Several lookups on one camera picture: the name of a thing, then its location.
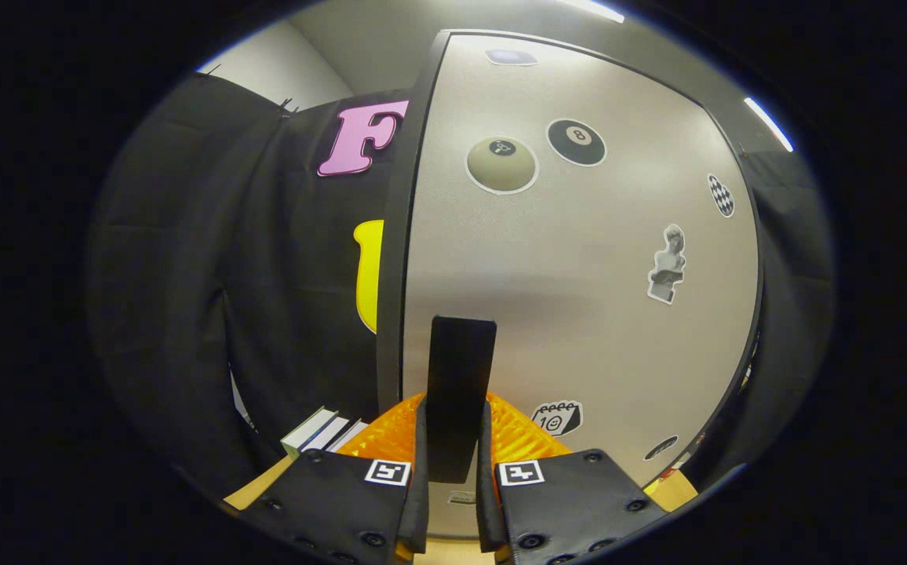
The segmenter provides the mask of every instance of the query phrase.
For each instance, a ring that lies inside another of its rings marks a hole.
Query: label
[[[469,493],[466,490],[451,490],[447,503],[452,505],[474,505],[478,504],[478,497],[475,496],[475,493]]]

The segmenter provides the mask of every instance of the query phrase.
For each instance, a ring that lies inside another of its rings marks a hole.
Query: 8 ball sticker
[[[580,167],[595,167],[607,157],[607,145],[600,133],[575,119],[551,122],[548,143],[559,157]]]

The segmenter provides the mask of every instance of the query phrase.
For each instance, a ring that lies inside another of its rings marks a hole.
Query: black screw
[[[388,543],[388,540],[385,540],[381,534],[375,534],[374,532],[367,532],[360,536],[360,539],[370,547],[382,547],[385,543]]]
[[[526,536],[519,538],[517,545],[523,549],[537,549],[541,547],[544,542],[545,538],[541,534],[526,534]]]
[[[359,563],[358,561],[356,561],[355,557],[349,555],[348,553],[336,551],[335,553],[331,554],[331,556],[335,559],[338,559],[339,561],[345,561],[346,563]]]
[[[593,545],[590,546],[589,550],[590,550],[590,551],[596,551],[596,550],[598,550],[598,549],[603,549],[603,548],[607,547],[608,545],[610,545],[610,544],[612,544],[612,543],[614,543],[614,540],[603,540],[603,541],[600,541],[600,542],[596,542],[595,544],[593,544]]]

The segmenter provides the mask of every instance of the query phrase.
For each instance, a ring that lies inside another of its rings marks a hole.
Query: statue sticker
[[[683,269],[687,258],[683,256],[686,240],[683,229],[672,223],[662,230],[662,240],[666,242],[665,250],[655,254],[655,268],[648,272],[648,297],[664,304],[673,304],[676,295],[674,286],[683,283]]]

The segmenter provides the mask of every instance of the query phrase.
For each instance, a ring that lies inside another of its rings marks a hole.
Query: book
[[[300,457],[300,451],[306,446],[307,442],[324,430],[337,415],[338,411],[326,410],[324,406],[315,410],[306,421],[295,427],[292,432],[287,433],[280,440],[282,448],[286,450],[286,454],[292,459]]]
[[[312,437],[312,439],[307,442],[306,446],[301,447],[300,451],[324,450],[324,447],[327,446],[329,441],[336,439],[336,437],[339,436],[339,433],[342,432],[342,429],[345,428],[347,423],[349,423],[349,418],[335,416],[335,418],[333,418],[331,422],[328,422],[328,425],[321,430],[321,433]]]
[[[332,454],[337,454],[341,450],[342,446],[345,446],[346,443],[349,443],[350,439],[356,437],[356,434],[363,432],[366,427],[369,426],[368,423],[364,421],[356,421],[353,425],[349,426],[349,429],[345,430],[345,433],[342,436],[339,436],[339,439],[332,441],[331,446],[328,446],[326,451],[331,451]]]

